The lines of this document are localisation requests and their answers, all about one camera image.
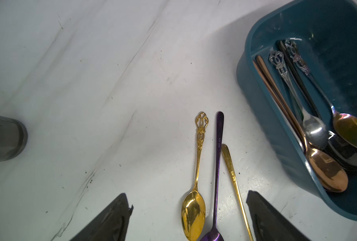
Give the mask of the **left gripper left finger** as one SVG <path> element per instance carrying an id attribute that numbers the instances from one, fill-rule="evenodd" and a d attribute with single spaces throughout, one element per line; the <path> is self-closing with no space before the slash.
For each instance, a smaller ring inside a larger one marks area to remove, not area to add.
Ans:
<path id="1" fill-rule="evenodd" d="M 121 193 L 72 240 L 124 241 L 132 212 L 133 206 L 129 206 L 126 194 Z"/>

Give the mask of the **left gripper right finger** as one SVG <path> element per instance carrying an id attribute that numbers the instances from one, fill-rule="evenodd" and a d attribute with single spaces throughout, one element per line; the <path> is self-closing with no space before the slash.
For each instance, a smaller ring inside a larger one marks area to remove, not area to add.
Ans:
<path id="1" fill-rule="evenodd" d="M 258 241 L 307 241 L 308 238 L 293 226 L 260 193 L 248 191 L 248 204 L 254 234 Z"/>

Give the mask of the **copper spoon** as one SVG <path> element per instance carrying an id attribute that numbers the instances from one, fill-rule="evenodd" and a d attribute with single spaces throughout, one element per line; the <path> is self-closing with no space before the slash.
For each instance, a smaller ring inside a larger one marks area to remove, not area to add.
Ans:
<path id="1" fill-rule="evenodd" d="M 270 92 L 273 100 L 275 101 L 275 103 L 277 104 L 279 110 L 281 111 L 282 113 L 282 116 L 284 118 L 284 120 L 287 122 L 287 125 L 289 126 L 289 128 L 291 129 L 295 139 L 297 140 L 297 142 L 299 143 L 299 146 L 301 148 L 301 150 L 303 152 L 305 152 L 305 144 L 304 142 L 302 141 L 302 139 L 300 138 L 300 136 L 298 135 L 297 131 L 295 130 L 294 128 L 294 124 L 292 121 L 289 120 L 288 118 L 288 114 L 284 111 L 283 109 L 283 105 L 281 104 L 280 100 L 278 99 L 277 95 L 273 92 L 272 88 L 271 88 L 271 85 L 269 84 L 269 82 L 267 81 L 266 77 L 264 76 L 264 74 L 262 73 L 260 67 L 257 65 L 257 63 L 253 60 L 252 61 L 257 72 L 259 73 L 261 79 L 263 80 L 264 84 L 266 85 L 268 91 Z"/>
<path id="2" fill-rule="evenodd" d="M 265 64 L 264 59 L 258 55 L 256 56 L 256 61 L 262 73 L 271 85 L 273 92 L 277 95 L 278 99 L 283 105 L 284 110 L 288 114 L 289 120 L 293 122 L 296 131 L 298 134 L 300 134 L 300 137 L 305 144 L 305 157 L 314 170 L 321 185 L 330 192 L 344 192 L 348 187 L 349 179 L 342 166 L 323 150 L 319 150 L 309 143 L 309 141 L 306 139 L 304 131 L 302 130 L 301 124 L 296 120 L 295 115 L 292 113 L 290 107 L 286 103 L 283 95 L 281 94 L 277 84 L 275 83 L 272 75 L 270 74 L 270 71 Z"/>

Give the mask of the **silver spoon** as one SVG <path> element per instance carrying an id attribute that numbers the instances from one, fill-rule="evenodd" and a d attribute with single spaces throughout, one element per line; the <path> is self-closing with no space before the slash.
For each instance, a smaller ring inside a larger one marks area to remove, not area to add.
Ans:
<path id="1" fill-rule="evenodd" d="M 295 100 L 297 111 L 301 118 L 300 124 L 306 135 L 306 139 L 313 147 L 319 150 L 324 150 L 327 147 L 329 140 L 328 129 L 321 119 L 310 114 L 301 103 L 292 84 L 290 73 L 286 67 L 284 54 L 281 51 L 272 50 L 269 53 L 269 61 L 276 67 Z"/>

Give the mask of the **black spoon pile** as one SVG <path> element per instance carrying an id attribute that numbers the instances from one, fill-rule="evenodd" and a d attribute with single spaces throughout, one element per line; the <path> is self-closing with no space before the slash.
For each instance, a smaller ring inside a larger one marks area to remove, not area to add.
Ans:
<path id="1" fill-rule="evenodd" d="M 304 83 L 298 74 L 295 64 L 300 59 L 295 42 L 290 39 L 277 41 L 278 48 L 282 53 L 281 67 L 278 68 L 280 75 L 287 84 L 292 95 L 295 109 L 299 115 L 299 123 L 306 134 L 307 140 L 314 147 L 325 151 L 332 156 L 346 170 L 357 171 L 357 151 L 340 136 L 329 130 L 321 120 L 320 113 L 312 101 Z M 311 107 L 310 114 L 302 105 L 292 83 L 296 82 L 301 93 Z"/>

